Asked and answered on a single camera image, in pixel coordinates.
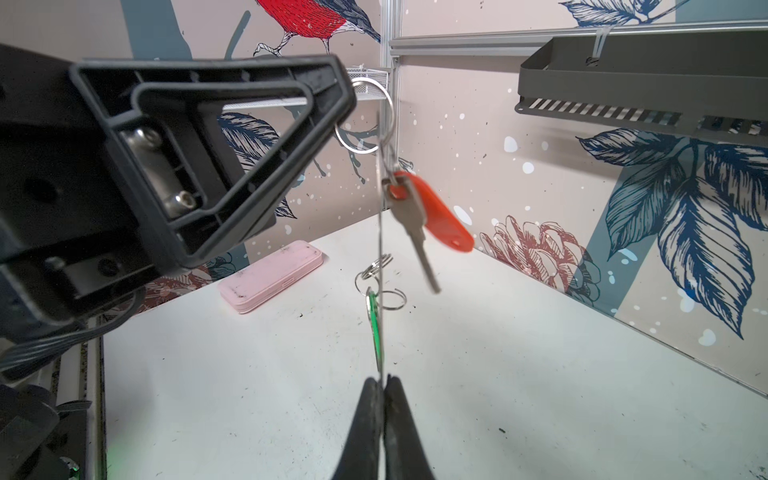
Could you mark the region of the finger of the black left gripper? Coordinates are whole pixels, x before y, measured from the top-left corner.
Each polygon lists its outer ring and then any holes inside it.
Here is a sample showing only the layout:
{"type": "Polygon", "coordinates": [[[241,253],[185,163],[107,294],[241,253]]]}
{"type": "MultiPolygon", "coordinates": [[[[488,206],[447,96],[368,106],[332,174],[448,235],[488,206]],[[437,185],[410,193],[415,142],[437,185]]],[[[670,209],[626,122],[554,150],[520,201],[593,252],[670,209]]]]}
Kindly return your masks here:
{"type": "Polygon", "coordinates": [[[93,60],[70,77],[160,270],[195,268],[271,228],[356,105],[333,55],[93,60]]]}

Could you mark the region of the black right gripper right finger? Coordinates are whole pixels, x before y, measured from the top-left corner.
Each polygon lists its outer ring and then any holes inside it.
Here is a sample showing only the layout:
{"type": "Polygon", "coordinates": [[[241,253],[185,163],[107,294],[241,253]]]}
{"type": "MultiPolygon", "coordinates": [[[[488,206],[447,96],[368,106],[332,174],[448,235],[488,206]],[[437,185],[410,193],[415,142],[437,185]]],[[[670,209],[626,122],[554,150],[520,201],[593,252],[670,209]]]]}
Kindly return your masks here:
{"type": "Polygon", "coordinates": [[[384,389],[385,475],[387,480],[434,480],[402,381],[389,375],[384,389]]]}

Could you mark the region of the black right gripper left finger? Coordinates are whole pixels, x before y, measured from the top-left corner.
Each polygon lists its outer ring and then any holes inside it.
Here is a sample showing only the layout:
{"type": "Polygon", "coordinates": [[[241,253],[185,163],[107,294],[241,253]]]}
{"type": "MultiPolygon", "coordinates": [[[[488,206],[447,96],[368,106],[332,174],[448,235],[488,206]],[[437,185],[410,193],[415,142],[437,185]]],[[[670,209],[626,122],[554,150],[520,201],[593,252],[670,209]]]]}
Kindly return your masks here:
{"type": "Polygon", "coordinates": [[[333,480],[376,480],[383,426],[383,389],[367,378],[333,480]]]}

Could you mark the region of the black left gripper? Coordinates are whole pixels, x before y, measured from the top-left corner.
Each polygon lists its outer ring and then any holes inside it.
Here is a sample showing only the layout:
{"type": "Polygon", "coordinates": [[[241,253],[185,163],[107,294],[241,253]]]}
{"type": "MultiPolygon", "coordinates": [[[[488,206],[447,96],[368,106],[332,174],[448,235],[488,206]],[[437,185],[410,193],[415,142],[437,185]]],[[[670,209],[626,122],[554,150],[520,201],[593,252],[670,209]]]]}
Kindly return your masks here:
{"type": "Polygon", "coordinates": [[[16,344],[179,272],[150,245],[71,68],[1,48],[1,335],[16,344]]]}

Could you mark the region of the green capped key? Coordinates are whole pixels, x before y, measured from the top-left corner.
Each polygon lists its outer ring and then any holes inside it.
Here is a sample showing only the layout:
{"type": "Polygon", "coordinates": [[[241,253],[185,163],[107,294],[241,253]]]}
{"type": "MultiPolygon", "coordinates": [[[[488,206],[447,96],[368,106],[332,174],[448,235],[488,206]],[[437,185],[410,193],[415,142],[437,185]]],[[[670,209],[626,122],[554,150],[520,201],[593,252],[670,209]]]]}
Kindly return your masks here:
{"type": "Polygon", "coordinates": [[[384,349],[382,343],[382,330],[380,323],[380,306],[378,304],[377,294],[372,288],[368,288],[365,293],[367,302],[367,315],[372,330],[373,346],[376,359],[377,371],[383,375],[383,356],[384,349]]]}

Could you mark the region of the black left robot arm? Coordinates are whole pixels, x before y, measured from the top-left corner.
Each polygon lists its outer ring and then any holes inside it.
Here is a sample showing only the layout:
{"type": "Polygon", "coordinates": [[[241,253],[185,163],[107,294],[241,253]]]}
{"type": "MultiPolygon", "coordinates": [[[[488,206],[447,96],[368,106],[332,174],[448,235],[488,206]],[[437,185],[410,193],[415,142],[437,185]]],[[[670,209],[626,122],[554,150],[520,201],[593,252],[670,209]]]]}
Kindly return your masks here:
{"type": "Polygon", "coordinates": [[[146,287],[270,228],[354,110],[338,57],[87,60],[1,49],[1,475],[61,478],[64,411],[24,380],[146,287]]]}

